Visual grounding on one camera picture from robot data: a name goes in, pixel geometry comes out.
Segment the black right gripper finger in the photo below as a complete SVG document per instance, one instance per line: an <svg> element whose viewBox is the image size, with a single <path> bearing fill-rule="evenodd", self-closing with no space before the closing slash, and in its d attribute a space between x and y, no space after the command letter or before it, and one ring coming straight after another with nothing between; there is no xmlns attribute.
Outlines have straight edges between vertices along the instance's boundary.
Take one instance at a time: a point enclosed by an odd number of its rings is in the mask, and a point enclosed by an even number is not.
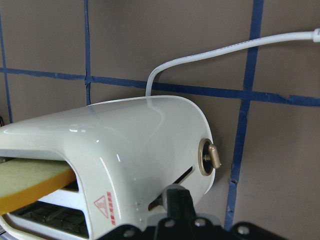
<svg viewBox="0 0 320 240"><path fill-rule="evenodd" d="M194 202L188 189L181 185L169 185L165 190L167 216L177 220L191 220L196 217Z"/></svg>

